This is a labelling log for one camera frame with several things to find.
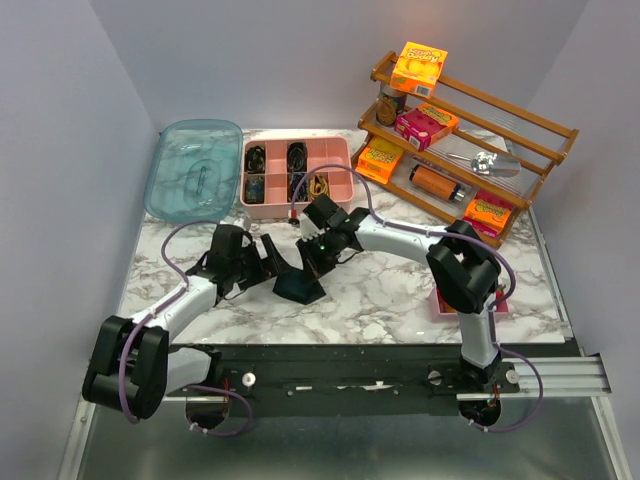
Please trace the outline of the dark green tie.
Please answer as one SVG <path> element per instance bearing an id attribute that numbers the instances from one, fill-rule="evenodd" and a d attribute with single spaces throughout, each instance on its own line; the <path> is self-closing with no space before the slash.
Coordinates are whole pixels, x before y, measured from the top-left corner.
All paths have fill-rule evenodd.
<path id="1" fill-rule="evenodd" d="M 301 305 L 309 305 L 326 295 L 317 277 L 300 269 L 280 274 L 274 284 L 273 293 Z"/>

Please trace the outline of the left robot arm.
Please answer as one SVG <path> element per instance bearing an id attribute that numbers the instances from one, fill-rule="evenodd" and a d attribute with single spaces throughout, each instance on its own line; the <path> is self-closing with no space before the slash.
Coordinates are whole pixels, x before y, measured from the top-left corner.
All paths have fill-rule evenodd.
<path id="1" fill-rule="evenodd" d="M 215 227 L 209 249 L 178 287 L 130 317 L 112 315 L 100 326 L 82 385 L 84 400 L 121 411 L 132 423 L 149 418 L 164 396 L 191 386 L 214 393 L 222 380 L 213 357 L 200 349 L 171 345 L 195 319 L 233 290 L 247 289 L 288 273 L 291 265 L 268 235 L 254 239 L 237 225 Z"/>

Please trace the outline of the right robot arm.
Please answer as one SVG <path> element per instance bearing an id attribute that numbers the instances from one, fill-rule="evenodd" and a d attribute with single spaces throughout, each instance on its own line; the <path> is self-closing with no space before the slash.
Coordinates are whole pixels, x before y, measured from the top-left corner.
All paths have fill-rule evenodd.
<path id="1" fill-rule="evenodd" d="M 461 332 L 460 379 L 480 392 L 496 380 L 501 354 L 495 345 L 490 301 L 501 267 L 496 254 L 462 221 L 428 229 L 385 220 L 366 208 L 346 212 L 325 195 L 296 216 L 304 270 L 319 278 L 346 249 L 383 252 L 427 266 L 441 298 L 454 309 Z"/>

